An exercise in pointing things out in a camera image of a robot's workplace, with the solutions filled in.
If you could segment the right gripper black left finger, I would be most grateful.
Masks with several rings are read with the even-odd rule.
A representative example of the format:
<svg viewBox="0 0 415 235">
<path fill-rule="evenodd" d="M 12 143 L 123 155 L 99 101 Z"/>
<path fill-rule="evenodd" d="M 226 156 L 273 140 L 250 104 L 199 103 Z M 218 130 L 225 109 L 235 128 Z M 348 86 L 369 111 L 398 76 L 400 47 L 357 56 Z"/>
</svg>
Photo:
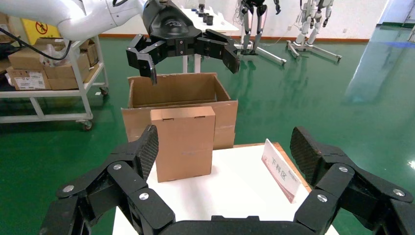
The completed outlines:
<svg viewBox="0 0 415 235">
<path fill-rule="evenodd" d="M 89 235 L 117 207 L 138 234 L 159 235 L 176 219 L 147 183 L 158 150 L 157 128 L 148 125 L 138 140 L 118 146 L 103 164 L 62 185 L 39 234 Z"/>
</svg>

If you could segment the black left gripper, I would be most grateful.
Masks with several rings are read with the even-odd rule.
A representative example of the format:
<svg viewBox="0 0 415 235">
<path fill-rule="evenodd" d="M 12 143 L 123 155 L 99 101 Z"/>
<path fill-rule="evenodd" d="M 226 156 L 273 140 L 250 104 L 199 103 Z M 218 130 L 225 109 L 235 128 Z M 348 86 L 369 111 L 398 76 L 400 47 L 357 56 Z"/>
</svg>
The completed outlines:
<svg viewBox="0 0 415 235">
<path fill-rule="evenodd" d="M 136 35 L 126 48 L 127 60 L 153 85 L 157 85 L 156 64 L 167 57 L 199 54 L 222 60 L 233 74 L 239 71 L 234 40 L 211 29 L 202 33 L 173 1 L 148 1 L 142 20 L 149 38 Z"/>
</svg>

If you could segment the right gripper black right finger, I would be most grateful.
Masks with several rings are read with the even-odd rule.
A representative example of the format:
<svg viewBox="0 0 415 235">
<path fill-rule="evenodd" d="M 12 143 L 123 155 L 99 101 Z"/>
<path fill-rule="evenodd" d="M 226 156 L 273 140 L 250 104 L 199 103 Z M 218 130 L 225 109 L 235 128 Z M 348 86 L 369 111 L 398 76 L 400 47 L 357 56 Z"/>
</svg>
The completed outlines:
<svg viewBox="0 0 415 235">
<path fill-rule="evenodd" d="M 412 235 L 414 197 L 404 188 L 369 173 L 340 148 L 314 140 L 304 127 L 295 127 L 290 151 L 311 187 L 294 222 L 311 234 L 328 231 L 339 210 L 346 210 L 375 235 Z"/>
</svg>

